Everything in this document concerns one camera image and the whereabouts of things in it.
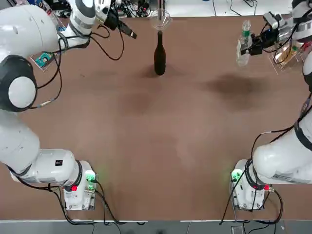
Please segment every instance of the floor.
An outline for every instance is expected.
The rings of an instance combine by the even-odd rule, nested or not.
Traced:
[[[231,234],[232,226],[241,226],[232,222],[225,222],[219,226],[219,222],[148,222],[144,226],[136,223],[121,225],[122,234],[156,234],[163,231],[164,234]],[[257,223],[245,224],[246,233],[251,229],[263,227]],[[72,226],[66,222],[18,222],[1,223],[1,234],[91,234],[92,226]],[[312,221],[281,221],[276,226],[276,234],[308,234],[311,233]],[[94,234],[118,234],[116,226],[105,227],[96,224]],[[273,234],[274,226],[253,233]]]

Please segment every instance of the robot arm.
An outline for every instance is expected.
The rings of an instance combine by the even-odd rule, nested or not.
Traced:
[[[299,42],[312,40],[312,3],[309,0],[294,0],[292,6],[292,17],[287,20],[271,12],[264,15],[269,29],[262,31],[259,36],[252,35],[253,44],[248,49],[250,55],[262,54],[264,49],[284,44],[290,39]],[[311,92],[312,52],[304,62],[303,76]],[[232,187],[237,184],[234,189],[235,207],[243,210],[261,209],[266,185],[312,184],[311,123],[312,113],[309,112],[284,136],[258,147],[252,163],[249,159],[236,164],[231,175]]]
[[[37,6],[23,5],[0,12],[0,162],[15,181],[55,183],[64,188],[66,209],[88,210],[95,200],[96,174],[86,161],[63,149],[41,149],[38,136],[17,117],[37,96],[33,67],[27,58],[89,45],[96,18],[109,28],[136,34],[112,13],[111,0],[72,0],[66,30],[57,32],[50,17]]]

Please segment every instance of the brown table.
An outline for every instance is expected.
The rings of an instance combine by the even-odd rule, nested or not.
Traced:
[[[262,17],[250,17],[260,32]],[[308,94],[301,69],[277,75],[267,55],[238,68],[235,49],[244,18],[174,19],[164,33],[167,71],[153,72],[156,31],[147,19],[127,20],[137,40],[109,60],[91,43],[67,52],[60,98],[20,116],[42,148],[71,150],[88,160],[122,220],[220,220],[229,196],[229,174],[248,158],[254,138],[291,125]],[[99,40],[118,55],[117,32]],[[42,84],[54,73],[36,69]],[[59,81],[39,91],[54,97]],[[259,141],[265,143],[269,138]],[[0,166],[0,219],[64,219],[53,194],[13,182]],[[274,186],[284,199],[283,219],[312,219],[312,186]],[[266,210],[238,218],[275,219],[277,199]],[[71,217],[102,219],[93,212]],[[230,208],[226,219],[233,219]]]

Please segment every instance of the white label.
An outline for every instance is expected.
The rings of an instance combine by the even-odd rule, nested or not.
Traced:
[[[72,193],[68,193],[68,192],[65,193],[65,196],[66,196],[66,198],[72,198],[73,197]]]
[[[41,183],[57,183],[54,177],[42,178],[39,180]]]

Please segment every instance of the black bottle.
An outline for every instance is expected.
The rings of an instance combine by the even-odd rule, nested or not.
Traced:
[[[154,52],[154,69],[156,74],[161,76],[166,71],[166,51],[162,45],[162,31],[158,31],[157,38],[157,47]]]

